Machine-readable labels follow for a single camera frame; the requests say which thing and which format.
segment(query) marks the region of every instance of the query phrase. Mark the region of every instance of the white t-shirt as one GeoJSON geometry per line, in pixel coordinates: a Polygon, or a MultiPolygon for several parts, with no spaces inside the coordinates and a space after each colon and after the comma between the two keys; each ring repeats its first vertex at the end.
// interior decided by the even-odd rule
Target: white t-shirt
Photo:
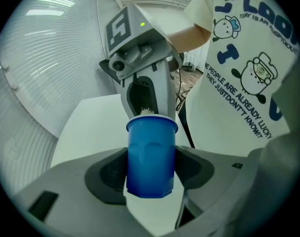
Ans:
{"type": "Polygon", "coordinates": [[[195,148],[247,156],[289,132],[272,99],[300,45],[274,0],[192,0],[190,19],[210,31],[204,75],[189,92],[195,148]]]}

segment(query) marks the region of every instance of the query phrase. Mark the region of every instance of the white table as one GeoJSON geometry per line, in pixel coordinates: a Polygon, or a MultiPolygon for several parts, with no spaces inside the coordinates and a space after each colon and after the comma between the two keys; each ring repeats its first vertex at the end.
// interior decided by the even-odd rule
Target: white table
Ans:
{"type": "MultiPolygon", "coordinates": [[[[82,100],[73,111],[59,138],[51,167],[102,151],[127,147],[127,117],[120,95],[82,100]]],[[[176,144],[190,147],[185,131],[176,115],[176,144]]],[[[161,199],[124,195],[131,214],[154,236],[172,232],[178,217],[184,188],[175,174],[172,194],[161,199]]]]}

